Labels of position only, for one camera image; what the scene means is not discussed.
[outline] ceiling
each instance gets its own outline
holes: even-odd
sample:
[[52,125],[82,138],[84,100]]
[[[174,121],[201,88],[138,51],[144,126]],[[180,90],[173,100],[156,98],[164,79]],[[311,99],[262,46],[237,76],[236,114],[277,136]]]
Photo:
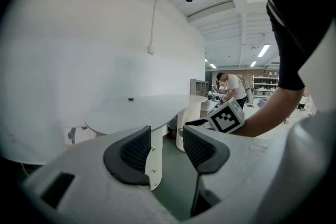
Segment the ceiling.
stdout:
[[[169,0],[204,37],[206,70],[279,68],[279,53],[266,0]],[[258,54],[270,47],[263,57]]]

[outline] ceiling light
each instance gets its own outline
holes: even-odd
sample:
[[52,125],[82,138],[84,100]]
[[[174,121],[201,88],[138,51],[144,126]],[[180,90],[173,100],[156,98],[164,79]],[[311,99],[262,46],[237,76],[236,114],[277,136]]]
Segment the ceiling light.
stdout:
[[268,50],[269,46],[270,45],[264,45],[264,47],[261,50],[261,52],[259,53],[258,57],[262,57],[265,54],[266,50]]

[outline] ribbed cylinder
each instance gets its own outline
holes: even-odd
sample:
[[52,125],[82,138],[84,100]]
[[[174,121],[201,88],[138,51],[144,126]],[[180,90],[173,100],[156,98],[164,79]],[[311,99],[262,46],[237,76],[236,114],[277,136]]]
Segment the ribbed cylinder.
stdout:
[[[201,103],[191,105],[188,108],[182,110],[177,115],[177,129],[182,128],[186,122],[188,121],[194,121],[199,119],[199,115],[201,113]],[[176,147],[184,152],[183,148],[183,138],[179,135],[177,132],[176,134]]]

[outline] black hair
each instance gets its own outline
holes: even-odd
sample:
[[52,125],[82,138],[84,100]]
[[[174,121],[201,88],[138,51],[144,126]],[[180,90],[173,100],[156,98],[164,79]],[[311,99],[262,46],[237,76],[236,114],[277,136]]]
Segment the black hair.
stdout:
[[216,76],[217,80],[219,80],[220,77],[221,77],[222,75],[225,75],[225,73],[223,73],[223,72],[219,72],[219,73],[217,74],[217,76]]

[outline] black t-shirt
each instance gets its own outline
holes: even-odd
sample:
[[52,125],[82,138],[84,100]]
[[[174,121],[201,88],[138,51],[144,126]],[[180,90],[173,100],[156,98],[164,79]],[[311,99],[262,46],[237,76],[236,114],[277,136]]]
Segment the black t-shirt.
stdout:
[[284,24],[267,6],[279,48],[280,87],[289,90],[304,87],[298,70],[328,30],[335,17],[335,3],[336,0],[268,0],[268,5]]

